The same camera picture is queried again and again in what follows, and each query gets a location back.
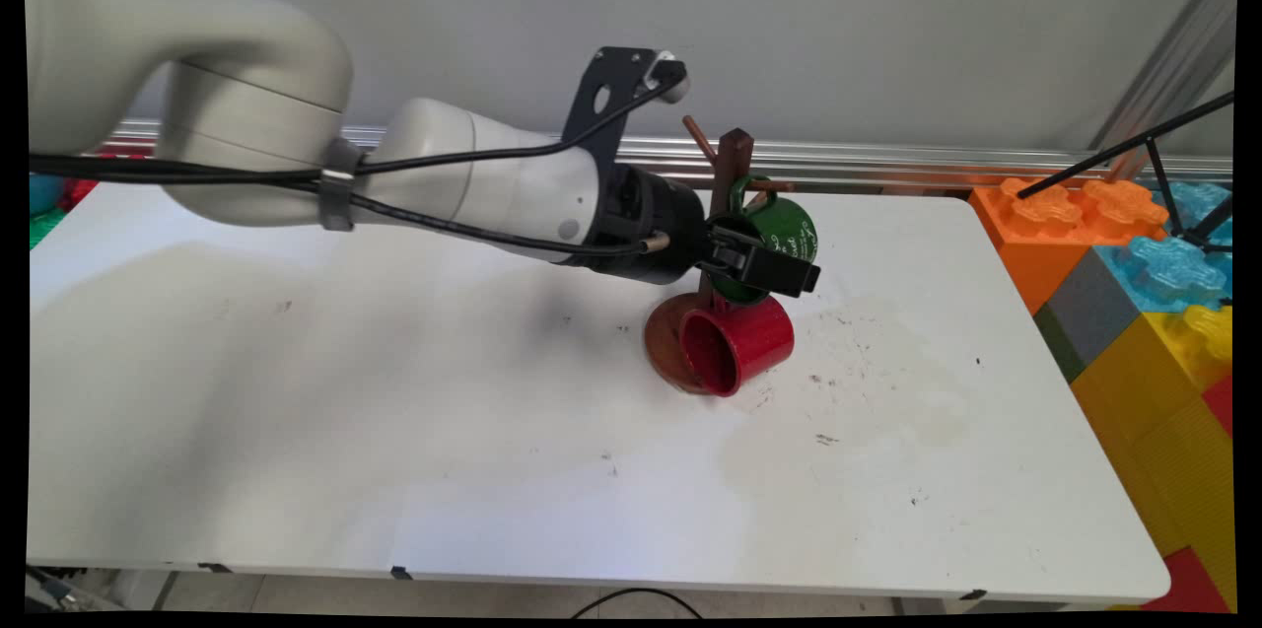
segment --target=plastic toy block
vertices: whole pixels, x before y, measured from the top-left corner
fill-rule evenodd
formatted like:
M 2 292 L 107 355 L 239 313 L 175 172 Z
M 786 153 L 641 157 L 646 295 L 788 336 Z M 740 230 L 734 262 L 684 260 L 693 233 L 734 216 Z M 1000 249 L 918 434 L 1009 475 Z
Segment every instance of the plastic toy block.
M 1006 188 L 974 188 L 968 202 L 1026 309 L 1035 314 L 1087 253 L 1090 241 L 1076 233 L 1082 211 L 1069 203 L 1068 189 L 1058 184 L 1017 201 L 1013 188 L 1020 192 L 1026 183 L 1005 179 L 1003 184 Z
M 1155 204 L 1152 192 L 1126 179 L 1089 179 L 1070 201 L 1080 207 L 1085 227 L 1099 237 L 1152 237 L 1164 232 L 1170 216 L 1164 206 Z
M 1157 552 L 1166 556 L 1186 546 L 1188 538 L 1175 523 L 1157 487 L 1135 458 L 1131 444 L 1122 435 L 1113 409 L 1104 400 L 1103 386 L 1099 386 L 1088 368 L 1069 387 L 1082 406 L 1087 422 L 1090 422 L 1092 430 L 1095 431 L 1095 438 L 1100 449 L 1104 449 L 1109 464 L 1113 465 L 1113 472 L 1117 472 L 1117 478 L 1131 498 L 1135 512 L 1143 522 L 1145 530 L 1148 530 L 1148 537 L 1152 538 Z
M 1127 444 L 1135 444 L 1204 391 L 1141 314 L 1079 373 L 1090 377 Z
M 1165 237 L 1166 211 L 1135 183 L 1095 183 L 1087 192 L 1060 187 L 1017 198 L 1032 180 L 1005 179 L 968 197 L 1000 251 L 1030 314 L 1037 313 L 1087 246 L 1123 246 L 1131 237 Z
M 1230 192 L 1219 188 L 1218 184 L 1189 183 L 1171 183 L 1170 193 L 1174 197 L 1175 206 L 1179 207 L 1179 219 L 1185 228 L 1195 227 L 1214 207 L 1222 204 L 1224 198 L 1230 195 Z M 1157 197 L 1159 201 L 1162 201 L 1160 195 Z M 1227 218 L 1227 221 L 1219 223 L 1218 228 L 1214 228 L 1209 233 L 1209 242 L 1212 245 L 1232 246 L 1232 219 L 1234 218 Z M 1169 232 L 1170 221 L 1166 221 L 1165 228 Z M 1212 253 L 1205 256 L 1205 264 L 1213 265 L 1214 269 L 1220 270 L 1227 276 L 1223 290 L 1225 290 L 1227 296 L 1232 296 L 1232 255 Z
M 1224 188 L 1219 188 L 1218 184 L 1190 184 L 1190 183 L 1171 183 L 1170 195 L 1175 201 L 1176 211 L 1179 211 L 1179 221 L 1185 228 L 1193 228 L 1196 223 L 1208 216 L 1214 207 L 1223 204 L 1227 197 L 1232 193 L 1227 192 Z M 1170 202 L 1164 201 L 1164 197 L 1157 195 L 1160 204 L 1166 206 L 1169 209 Z M 1166 227 L 1169 232 L 1170 221 L 1166 221 Z M 1230 246 L 1232 241 L 1232 218 L 1223 221 L 1209 233 L 1209 241 L 1222 242 L 1223 246 Z
M 1107 250 L 1104 265 L 1143 313 L 1182 313 L 1188 305 L 1218 309 L 1227 277 L 1205 264 L 1205 252 L 1182 238 L 1133 237 Z
M 1195 398 L 1135 446 L 1179 530 L 1235 612 L 1235 494 L 1232 439 Z
M 1090 366 L 1141 313 L 1182 313 L 1188 305 L 1218 309 L 1223 282 L 1224 274 L 1189 242 L 1133 237 L 1127 246 L 1092 246 L 1047 308 L 1074 353 Z
M 1090 366 L 1135 319 L 1140 308 L 1104 264 L 1108 247 L 1092 247 L 1047 299 L 1065 339 L 1084 367 Z
M 1232 305 L 1189 305 L 1182 314 L 1145 313 L 1157 335 L 1200 391 L 1232 372 Z
M 1218 419 L 1218 422 L 1222 422 L 1227 436 L 1234 439 L 1232 436 L 1232 378 L 1225 377 L 1222 382 L 1217 382 L 1201 395 L 1201 398 L 1205 400 L 1209 412 Z
M 1042 340 L 1046 342 L 1047 349 L 1051 351 L 1051 358 L 1056 361 L 1056 367 L 1060 368 L 1065 382 L 1076 380 L 1085 366 L 1083 359 L 1078 358 L 1073 344 L 1069 344 L 1069 337 L 1065 337 L 1065 332 L 1060 328 L 1060 322 L 1053 310 L 1042 305 L 1039 313 L 1035 314 L 1034 323 L 1039 328 L 1039 332 L 1042 333 Z
M 1218 595 L 1218 589 L 1191 547 L 1167 556 L 1166 570 L 1170 571 L 1170 591 L 1143 604 L 1143 610 L 1228 613 L 1227 602 Z
M 1232 238 L 1227 238 L 1223 246 L 1232 246 Z M 1223 291 L 1227 296 L 1232 296 L 1232 255 L 1225 253 L 1225 251 L 1214 251 L 1214 253 L 1205 255 L 1205 264 L 1212 265 L 1212 267 L 1227 277 Z

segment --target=red mug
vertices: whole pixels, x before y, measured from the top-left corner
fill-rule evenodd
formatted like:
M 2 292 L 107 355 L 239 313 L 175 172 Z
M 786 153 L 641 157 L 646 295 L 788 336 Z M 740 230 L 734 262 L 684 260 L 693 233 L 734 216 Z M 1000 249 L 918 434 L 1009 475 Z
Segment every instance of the red mug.
M 750 308 L 690 309 L 679 325 L 679 344 L 702 388 L 729 397 L 793 354 L 793 322 L 774 296 Z

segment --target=green lego block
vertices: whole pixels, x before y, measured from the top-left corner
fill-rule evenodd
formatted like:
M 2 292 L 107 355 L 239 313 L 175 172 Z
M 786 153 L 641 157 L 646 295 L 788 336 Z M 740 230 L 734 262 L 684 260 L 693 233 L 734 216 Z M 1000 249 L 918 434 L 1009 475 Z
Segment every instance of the green lego block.
M 1051 358 L 1056 361 L 1060 373 L 1064 373 L 1065 382 L 1076 380 L 1087 366 L 1083 363 L 1083 359 L 1078 358 L 1074 346 L 1069 343 L 1069 337 L 1065 335 L 1065 330 L 1060 327 L 1060 322 L 1056 319 L 1056 314 L 1053 313 L 1050 305 L 1042 305 L 1039 309 L 1039 313 L 1034 317 L 1034 323 L 1039 327 L 1039 332 L 1042 333 L 1042 340 L 1047 343 Z

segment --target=teal lego block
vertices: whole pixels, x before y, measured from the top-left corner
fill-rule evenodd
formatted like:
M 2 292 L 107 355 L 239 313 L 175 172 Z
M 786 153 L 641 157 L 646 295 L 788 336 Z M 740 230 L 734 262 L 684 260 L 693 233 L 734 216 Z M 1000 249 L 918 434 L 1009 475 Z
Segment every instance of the teal lego block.
M 1133 237 L 1127 246 L 1092 246 L 1141 313 L 1179 314 L 1188 305 L 1218 309 L 1227 276 L 1182 238 Z
M 1230 197 L 1230 192 L 1224 188 L 1219 188 L 1218 184 L 1189 184 L 1189 183 L 1171 183 L 1170 195 L 1175 201 L 1175 206 L 1179 211 L 1180 223 L 1184 228 L 1193 228 L 1200 219 L 1204 219 L 1214 207 L 1223 204 L 1224 198 Z M 1157 193 L 1153 201 L 1160 202 L 1160 204 L 1169 206 L 1165 198 Z M 1223 223 L 1219 223 L 1218 228 L 1214 228 L 1209 233 L 1209 242 L 1217 246 L 1232 246 L 1232 218 L 1227 218 Z M 1166 219 L 1165 228 L 1170 232 L 1171 223 Z M 1224 276 L 1227 276 L 1227 282 L 1223 286 L 1227 296 L 1232 296 L 1232 255 L 1229 253 L 1212 253 L 1205 256 L 1205 264 L 1213 265 L 1214 269 L 1220 270 Z
M 1190 183 L 1171 183 L 1170 195 L 1175 201 L 1176 211 L 1179 211 L 1179 221 L 1185 228 L 1193 228 L 1200 219 L 1204 219 L 1214 207 L 1223 204 L 1227 197 L 1232 193 L 1227 192 L 1224 188 L 1219 188 L 1218 184 L 1190 184 Z M 1170 206 L 1162 195 L 1155 195 L 1153 201 L 1160 202 L 1166 209 Z M 1170 219 L 1166 219 L 1165 227 L 1169 232 Z M 1227 218 L 1223 223 L 1219 223 L 1218 228 L 1214 228 L 1209 233 L 1209 242 L 1212 245 L 1232 246 L 1232 218 Z

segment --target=green mug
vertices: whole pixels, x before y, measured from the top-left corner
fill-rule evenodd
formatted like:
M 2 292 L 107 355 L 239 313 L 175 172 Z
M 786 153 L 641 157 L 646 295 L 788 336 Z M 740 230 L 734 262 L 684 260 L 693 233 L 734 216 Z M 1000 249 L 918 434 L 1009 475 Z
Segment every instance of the green mug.
M 745 188 L 753 179 L 770 178 L 746 174 L 732 183 L 728 213 L 740 216 L 748 224 L 748 233 L 762 238 L 762 246 L 814 264 L 819 237 L 815 236 L 815 222 L 806 214 L 806 209 L 798 206 L 798 202 L 780 198 L 775 192 L 767 192 L 766 201 L 760 204 L 745 206 Z M 766 291 L 741 285 L 729 277 L 712 277 L 711 282 L 724 300 L 734 305 L 756 305 L 767 296 Z

